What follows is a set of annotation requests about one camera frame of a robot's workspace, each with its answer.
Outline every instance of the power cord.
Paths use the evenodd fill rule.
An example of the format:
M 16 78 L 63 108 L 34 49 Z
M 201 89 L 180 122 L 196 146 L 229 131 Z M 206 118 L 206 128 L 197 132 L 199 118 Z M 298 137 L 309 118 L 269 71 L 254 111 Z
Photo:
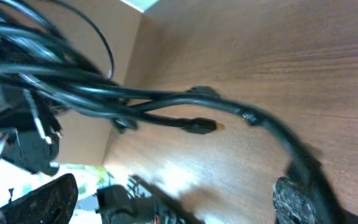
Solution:
M 51 0 L 79 15 L 101 37 L 111 62 L 114 60 L 106 39 L 100 30 L 79 10 L 64 2 Z M 251 126 L 268 129 L 292 156 L 295 168 L 304 186 L 318 202 L 318 212 L 325 223 L 342 223 L 342 208 L 324 177 L 318 161 L 299 140 L 298 136 L 271 114 L 255 106 L 245 105 L 219 97 L 212 89 L 199 86 L 186 92 L 151 91 L 124 88 L 107 78 L 85 56 L 75 50 L 60 31 L 44 16 L 21 0 L 0 0 L 40 24 L 47 32 L 23 26 L 0 10 L 0 94 L 17 94 L 14 103 L 9 101 L 12 114 L 20 111 L 25 102 L 28 116 L 40 137 L 51 143 L 49 135 L 57 134 L 60 126 L 50 117 L 65 110 L 75 110 L 86 116 L 111 119 L 122 128 L 135 129 L 135 121 L 184 129 L 189 133 L 206 134 L 216 129 L 215 121 L 206 118 L 169 118 L 150 111 L 175 105 L 198 105 L 221 110 L 240 116 Z M 38 100 L 38 106 L 31 106 L 31 98 Z M 128 100 L 149 100 L 129 106 Z M 44 113 L 44 119 L 38 114 Z M 1 121 L 0 131 L 21 132 L 20 124 Z

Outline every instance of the wood grain surface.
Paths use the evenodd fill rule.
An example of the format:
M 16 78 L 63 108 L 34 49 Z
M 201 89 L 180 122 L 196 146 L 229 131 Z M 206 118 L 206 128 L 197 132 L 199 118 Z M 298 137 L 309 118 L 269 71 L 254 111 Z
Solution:
M 217 89 L 286 122 L 358 215 L 358 1 L 160 0 L 143 16 L 127 86 Z M 105 165 L 160 186 L 207 223 L 273 223 L 272 185 L 289 157 L 271 135 L 197 106 L 156 111 L 216 119 L 204 136 L 140 124 L 111 135 Z

